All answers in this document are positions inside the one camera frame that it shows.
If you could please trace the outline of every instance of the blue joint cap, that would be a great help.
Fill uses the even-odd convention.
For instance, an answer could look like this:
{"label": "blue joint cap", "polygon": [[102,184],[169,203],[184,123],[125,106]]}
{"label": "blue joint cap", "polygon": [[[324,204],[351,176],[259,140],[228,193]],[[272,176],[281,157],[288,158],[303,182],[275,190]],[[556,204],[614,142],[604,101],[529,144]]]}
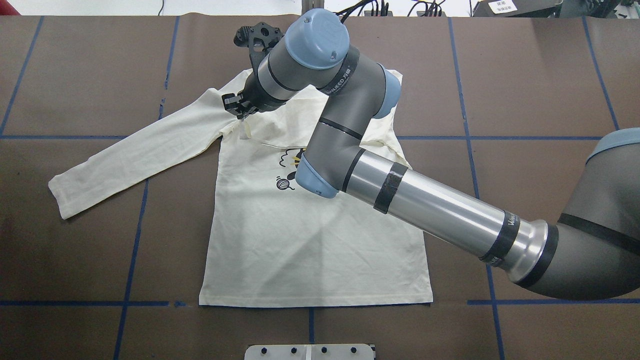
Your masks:
{"label": "blue joint cap", "polygon": [[640,143],[640,127],[614,131],[600,139],[595,150],[587,158],[587,162],[589,162],[593,156],[596,156],[603,151],[613,149],[614,147],[630,145],[632,143]]}
{"label": "blue joint cap", "polygon": [[310,192],[326,197],[327,199],[332,199],[338,194],[338,190],[329,185],[329,183],[314,170],[307,159],[305,159],[304,154],[302,154],[302,159],[300,159],[300,164],[298,164],[296,182]]}
{"label": "blue joint cap", "polygon": [[400,100],[400,81],[385,69],[384,66],[380,65],[380,67],[385,72],[385,99],[382,100],[382,105],[378,113],[373,115],[374,119],[382,119],[389,115],[391,109],[393,109],[394,106],[398,104],[398,100]]}
{"label": "blue joint cap", "polygon": [[314,70],[338,65],[349,51],[349,32],[337,15],[311,9],[296,20],[284,36],[287,51],[300,65]]}

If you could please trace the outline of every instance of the cartoon print on shirt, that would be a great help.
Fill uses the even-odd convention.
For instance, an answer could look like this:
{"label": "cartoon print on shirt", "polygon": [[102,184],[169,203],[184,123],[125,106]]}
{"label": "cartoon print on shirt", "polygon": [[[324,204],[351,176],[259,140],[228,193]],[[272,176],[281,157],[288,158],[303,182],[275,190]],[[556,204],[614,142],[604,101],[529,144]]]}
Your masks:
{"label": "cartoon print on shirt", "polygon": [[[304,148],[298,148],[298,149],[286,149],[284,151],[284,154],[282,154],[282,156],[280,157],[280,162],[279,165],[281,167],[286,168],[288,165],[294,165],[296,170],[293,170],[292,172],[290,172],[285,178],[281,178],[280,176],[276,177],[276,187],[279,190],[286,190],[286,189],[291,189],[291,190],[295,190],[295,188],[291,187],[291,181],[293,181],[296,178],[296,171],[298,169],[298,165],[300,164],[300,159],[302,159],[302,154],[303,152],[305,152],[305,150],[307,150],[306,147]],[[292,155],[289,154],[289,151],[297,151],[296,155]],[[287,159],[293,159],[293,163],[290,164],[285,164],[285,161],[287,161]]]}

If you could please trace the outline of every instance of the robotic arm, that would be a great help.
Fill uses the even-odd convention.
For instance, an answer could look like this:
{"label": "robotic arm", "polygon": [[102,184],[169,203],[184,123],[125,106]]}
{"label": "robotic arm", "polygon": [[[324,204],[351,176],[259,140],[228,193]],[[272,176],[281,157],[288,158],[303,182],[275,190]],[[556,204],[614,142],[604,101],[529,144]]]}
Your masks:
{"label": "robotic arm", "polygon": [[342,190],[542,295],[603,299],[640,287],[640,128],[598,143],[557,225],[528,222],[360,147],[369,121],[396,105],[400,84],[350,45],[335,14],[313,9],[280,37],[265,23],[238,31],[254,71],[223,102],[244,119],[277,109],[309,84],[329,95],[298,166],[300,186],[326,198]]}

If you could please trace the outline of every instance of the white label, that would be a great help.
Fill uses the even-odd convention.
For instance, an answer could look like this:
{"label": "white label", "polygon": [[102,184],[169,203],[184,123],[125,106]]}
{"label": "white label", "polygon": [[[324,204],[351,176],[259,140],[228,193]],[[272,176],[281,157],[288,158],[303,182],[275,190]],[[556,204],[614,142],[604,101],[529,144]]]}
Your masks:
{"label": "white label", "polygon": [[518,10],[511,0],[500,0],[489,3],[493,13],[510,13]]}

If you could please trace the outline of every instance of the table surface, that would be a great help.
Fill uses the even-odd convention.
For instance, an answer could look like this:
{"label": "table surface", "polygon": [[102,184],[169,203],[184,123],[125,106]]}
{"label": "table surface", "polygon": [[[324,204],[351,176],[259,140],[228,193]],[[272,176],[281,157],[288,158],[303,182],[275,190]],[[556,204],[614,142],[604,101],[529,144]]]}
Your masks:
{"label": "table surface", "polygon": [[[635,359],[640,291],[545,298],[425,235],[431,306],[198,306],[220,141],[61,220],[47,182],[250,67],[275,17],[0,17],[0,357],[242,359],[253,344],[374,343],[378,359]],[[640,126],[640,21],[353,18],[404,74],[413,167],[555,221],[599,138]]]}

